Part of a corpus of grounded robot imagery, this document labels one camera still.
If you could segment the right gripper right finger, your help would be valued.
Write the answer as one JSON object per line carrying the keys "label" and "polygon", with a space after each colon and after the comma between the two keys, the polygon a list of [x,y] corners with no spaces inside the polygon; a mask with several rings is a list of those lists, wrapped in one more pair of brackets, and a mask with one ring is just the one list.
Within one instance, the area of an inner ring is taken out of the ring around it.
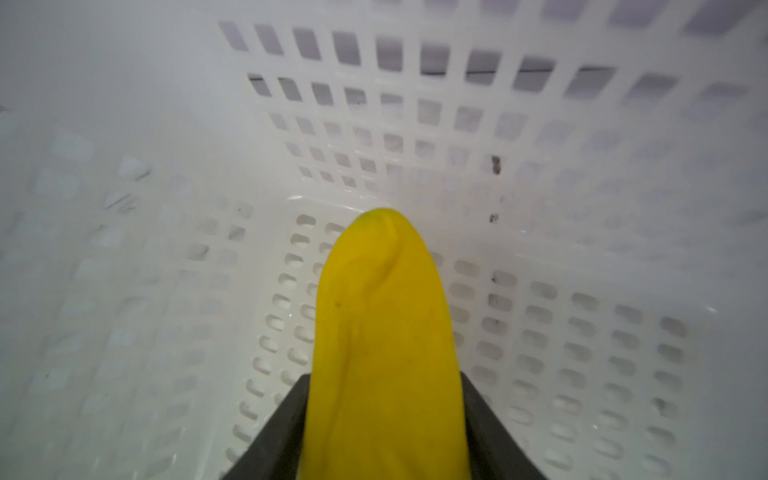
{"label": "right gripper right finger", "polygon": [[468,375],[461,373],[470,478],[545,480],[546,476],[513,439]]}

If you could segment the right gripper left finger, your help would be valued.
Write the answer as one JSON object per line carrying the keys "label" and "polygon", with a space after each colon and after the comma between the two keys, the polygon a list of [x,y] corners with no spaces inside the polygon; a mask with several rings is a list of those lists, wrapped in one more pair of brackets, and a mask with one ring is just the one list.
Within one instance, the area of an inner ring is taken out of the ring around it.
{"label": "right gripper left finger", "polygon": [[298,478],[309,386],[310,375],[301,375],[223,479]]}

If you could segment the yellow corn cob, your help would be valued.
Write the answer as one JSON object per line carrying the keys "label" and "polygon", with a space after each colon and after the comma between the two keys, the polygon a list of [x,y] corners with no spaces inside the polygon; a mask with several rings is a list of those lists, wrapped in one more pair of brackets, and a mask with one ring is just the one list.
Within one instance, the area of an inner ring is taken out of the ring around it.
{"label": "yellow corn cob", "polygon": [[299,473],[471,475],[450,308],[422,237],[395,210],[359,215],[321,271]]}

